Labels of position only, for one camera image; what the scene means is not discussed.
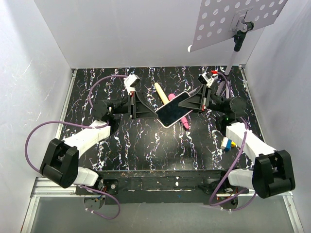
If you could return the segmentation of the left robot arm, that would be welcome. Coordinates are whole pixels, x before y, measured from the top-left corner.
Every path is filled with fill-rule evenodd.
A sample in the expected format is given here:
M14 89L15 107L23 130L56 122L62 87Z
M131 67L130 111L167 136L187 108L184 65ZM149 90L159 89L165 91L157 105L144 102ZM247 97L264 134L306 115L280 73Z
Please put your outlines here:
M158 115L136 91L123 99L97 100L91 113L94 121L90 126L64 140L55 138L50 141L39 172L62 188L85 185L92 194L99 194L104 187L99 173L80 167L80 157L117 131L120 114L129 114L132 119L157 118Z

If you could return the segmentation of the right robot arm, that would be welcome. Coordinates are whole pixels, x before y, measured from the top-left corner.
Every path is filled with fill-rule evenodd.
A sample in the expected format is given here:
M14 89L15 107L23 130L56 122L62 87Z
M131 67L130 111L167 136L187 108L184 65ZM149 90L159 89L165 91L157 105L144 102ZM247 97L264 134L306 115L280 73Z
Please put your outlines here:
M290 154L286 150L276 150L260 140L243 119L247 107L241 97L227 99L212 93L207 85L195 89L191 96L178 104L180 107L195 111L210 109L222 112L216 119L217 129L240 148L254 164L252 170L236 168L235 164L222 175L214 189L215 196L219 189L226 193L237 187L252 189L265 199L295 189L294 171Z

